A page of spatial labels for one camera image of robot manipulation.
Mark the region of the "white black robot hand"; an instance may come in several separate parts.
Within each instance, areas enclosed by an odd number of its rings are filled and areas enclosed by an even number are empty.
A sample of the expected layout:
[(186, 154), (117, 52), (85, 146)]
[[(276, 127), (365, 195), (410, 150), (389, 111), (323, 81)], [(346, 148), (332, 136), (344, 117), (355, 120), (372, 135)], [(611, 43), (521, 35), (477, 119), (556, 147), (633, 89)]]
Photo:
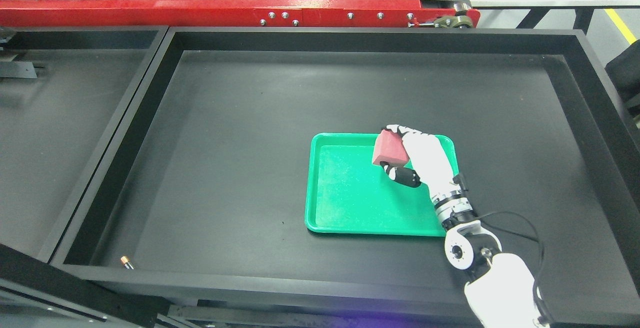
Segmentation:
[(435, 135), (398, 124), (386, 125), (385, 129), (401, 138), (414, 171), (429, 189), (430, 198), (457, 189), (450, 160)]

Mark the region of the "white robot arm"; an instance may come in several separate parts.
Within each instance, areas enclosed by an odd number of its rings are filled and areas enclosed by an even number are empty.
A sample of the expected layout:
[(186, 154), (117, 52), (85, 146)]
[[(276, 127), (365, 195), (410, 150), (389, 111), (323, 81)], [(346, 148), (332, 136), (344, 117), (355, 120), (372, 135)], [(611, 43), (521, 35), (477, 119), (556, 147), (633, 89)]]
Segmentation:
[(505, 252), (467, 198), (460, 175), (432, 196), (436, 216), (445, 230), (445, 256), (468, 275), (462, 291), (484, 327), (549, 327), (542, 298), (524, 260)]

